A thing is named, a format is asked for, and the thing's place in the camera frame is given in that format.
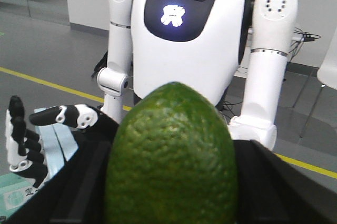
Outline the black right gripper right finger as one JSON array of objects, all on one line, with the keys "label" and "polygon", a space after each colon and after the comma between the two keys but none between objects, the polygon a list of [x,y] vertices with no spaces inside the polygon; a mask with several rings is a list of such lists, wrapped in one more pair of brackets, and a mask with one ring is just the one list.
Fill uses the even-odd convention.
[{"label": "black right gripper right finger", "polygon": [[256,140],[234,141],[238,223],[336,223],[336,193]]}]

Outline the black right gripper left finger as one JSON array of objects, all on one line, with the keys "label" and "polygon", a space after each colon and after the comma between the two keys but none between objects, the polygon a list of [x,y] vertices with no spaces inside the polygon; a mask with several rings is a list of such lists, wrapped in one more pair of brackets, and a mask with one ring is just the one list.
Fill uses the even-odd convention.
[{"label": "black right gripper left finger", "polygon": [[65,166],[5,223],[103,223],[110,144],[87,141]]}]

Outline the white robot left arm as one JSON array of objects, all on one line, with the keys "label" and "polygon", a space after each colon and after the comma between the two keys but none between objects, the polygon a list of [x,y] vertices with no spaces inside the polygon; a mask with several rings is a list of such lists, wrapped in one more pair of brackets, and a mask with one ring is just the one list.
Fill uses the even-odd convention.
[{"label": "white robot left arm", "polygon": [[274,148],[274,122],[297,12],[298,0],[255,0],[241,114],[228,125],[232,139]]}]

